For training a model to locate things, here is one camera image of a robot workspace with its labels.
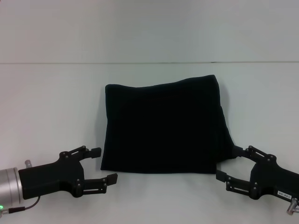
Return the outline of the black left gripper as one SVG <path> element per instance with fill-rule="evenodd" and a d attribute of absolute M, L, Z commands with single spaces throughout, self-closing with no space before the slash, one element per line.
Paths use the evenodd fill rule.
<path fill-rule="evenodd" d="M 107 187 L 117 183 L 118 174 L 100 179 L 84 180 L 81 160 L 101 157 L 100 147 L 81 146 L 61 152 L 56 162 L 19 170 L 24 199 L 31 199 L 58 191 L 66 191 L 78 198 L 83 195 L 105 194 Z"/>

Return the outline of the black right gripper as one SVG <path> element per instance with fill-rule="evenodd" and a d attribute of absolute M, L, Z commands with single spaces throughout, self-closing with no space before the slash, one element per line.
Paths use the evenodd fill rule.
<path fill-rule="evenodd" d="M 299 175 L 281 168 L 277 164 L 276 156 L 253 146 L 246 149 L 234 146 L 232 156 L 245 157 L 256 164 L 250 173 L 250 181 L 234 178 L 216 170 L 216 179 L 226 183 L 227 191 L 250 196 L 254 200 L 264 195 L 276 196 L 286 201 L 299 198 Z"/>

